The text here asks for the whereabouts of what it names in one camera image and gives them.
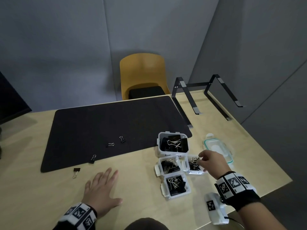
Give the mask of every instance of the plastic container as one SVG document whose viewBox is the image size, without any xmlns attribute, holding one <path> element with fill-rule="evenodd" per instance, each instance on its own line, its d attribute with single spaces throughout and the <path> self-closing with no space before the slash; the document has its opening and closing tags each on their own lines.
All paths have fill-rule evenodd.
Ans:
<svg viewBox="0 0 307 230">
<path fill-rule="evenodd" d="M 181 176 L 182 180 L 185 182 L 186 192 L 171 196 L 169 192 L 169 186 L 167 185 L 167 179 L 175 178 L 177 176 Z M 183 172 L 176 172 L 176 173 L 173 173 L 171 175 L 167 175 L 164 177 L 164 182 L 161 184 L 161 191 L 164 197 L 166 197 L 167 199 L 172 199 L 172 198 L 177 198 L 177 197 L 191 193 L 191 187 L 188 183 L 186 175 Z"/>
<path fill-rule="evenodd" d="M 187 174 L 199 174 L 199 175 L 202 175 L 202 174 L 205 174 L 207 173 L 204 172 L 204 168 L 199 166 L 199 168 L 201 170 L 190 170 L 190 166 L 189 166 L 189 160 L 191 160 L 193 157 L 198 157 L 198 155 L 186 155 L 184 161 L 181 163 L 182 164 L 182 169 L 187 173 Z"/>
<path fill-rule="evenodd" d="M 232 154 L 226 145 L 218 138 L 213 138 L 214 135 L 212 133 L 207 134 L 207 137 L 210 139 L 204 141 L 204 148 L 222 154 L 228 164 L 233 163 Z"/>
<path fill-rule="evenodd" d="M 180 168 L 180 171 L 176 171 L 176 172 L 172 172 L 172 173 L 168 173 L 168 174 L 165 174 L 164 171 L 163 171 L 163 168 L 162 168 L 162 164 L 161 162 L 162 161 L 166 161 L 166 160 L 169 160 L 169 159 L 173 159 L 176 164 L 179 166 Z M 178 172 L 183 172 L 183 168 L 182 168 L 182 164 L 181 164 L 181 161 L 179 160 L 179 157 L 177 155 L 171 155 L 171 156 L 166 156 L 166 157 L 160 157 L 159 160 L 158 160 L 158 164 L 155 165 L 154 167 L 154 170 L 156 172 L 156 175 L 159 177 L 159 176 L 169 176 L 171 174 L 175 174 L 175 173 L 178 173 Z"/>
<path fill-rule="evenodd" d="M 164 157 L 164 156 L 170 156 L 170 155 L 178 155 L 179 157 L 186 156 L 189 153 L 189 150 L 187 152 L 169 152 L 169 151 L 162 151 L 160 149 L 160 140 L 164 137 L 168 137 L 169 135 L 180 135 L 181 139 L 183 138 L 188 138 L 186 134 L 180 133 L 180 132 L 160 132 L 158 135 L 157 139 L 157 145 L 158 145 L 158 150 L 159 150 L 159 156 Z"/>
</svg>

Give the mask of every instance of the wristband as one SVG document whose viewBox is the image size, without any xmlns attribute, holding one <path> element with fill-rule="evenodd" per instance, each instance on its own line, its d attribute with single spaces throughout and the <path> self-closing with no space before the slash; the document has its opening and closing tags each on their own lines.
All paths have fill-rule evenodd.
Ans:
<svg viewBox="0 0 307 230">
<path fill-rule="evenodd" d="M 242 207 L 261 202 L 257 191 L 243 175 L 236 172 L 227 172 L 221 176 L 215 184 L 221 201 L 239 211 Z"/>
<path fill-rule="evenodd" d="M 97 212 L 89 205 L 77 203 L 73 205 L 59 220 L 68 221 L 77 230 L 88 230 L 97 219 Z"/>
</svg>

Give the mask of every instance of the hand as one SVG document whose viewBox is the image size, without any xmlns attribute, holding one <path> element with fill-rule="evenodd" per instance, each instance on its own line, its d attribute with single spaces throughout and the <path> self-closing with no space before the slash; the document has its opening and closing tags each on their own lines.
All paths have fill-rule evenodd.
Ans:
<svg viewBox="0 0 307 230">
<path fill-rule="evenodd" d="M 225 173 L 231 171 L 224 156 L 218 152 L 204 150 L 199 155 L 201 160 L 197 161 L 197 164 L 204 167 L 204 171 L 208 171 L 209 174 L 216 180 L 223 176 Z"/>
<path fill-rule="evenodd" d="M 105 173 L 97 173 L 92 185 L 91 181 L 85 184 L 81 202 L 94 208 L 97 211 L 97 218 L 104 216 L 112 208 L 122 203 L 121 198 L 110 198 L 110 191 L 118 177 L 118 170 L 116 170 L 108 181 L 111 171 L 112 169 L 108 168 Z"/>
</svg>

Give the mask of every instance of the chair backrest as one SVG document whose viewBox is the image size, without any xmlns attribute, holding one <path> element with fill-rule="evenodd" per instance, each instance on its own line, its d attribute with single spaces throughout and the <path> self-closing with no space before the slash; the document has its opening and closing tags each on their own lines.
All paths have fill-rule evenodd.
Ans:
<svg viewBox="0 0 307 230">
<path fill-rule="evenodd" d="M 170 94 L 165 76 L 162 56 L 151 53 L 137 53 L 126 56 L 120 63 L 122 99 L 128 100 L 129 90 L 159 85 L 165 94 Z"/>
</svg>

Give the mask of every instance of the black monitor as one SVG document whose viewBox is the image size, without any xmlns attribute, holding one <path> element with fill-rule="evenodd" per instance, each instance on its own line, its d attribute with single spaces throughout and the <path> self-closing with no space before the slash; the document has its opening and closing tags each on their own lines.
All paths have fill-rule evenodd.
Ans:
<svg viewBox="0 0 307 230">
<path fill-rule="evenodd" d="M 0 125 L 32 111 L 0 72 Z"/>
</svg>

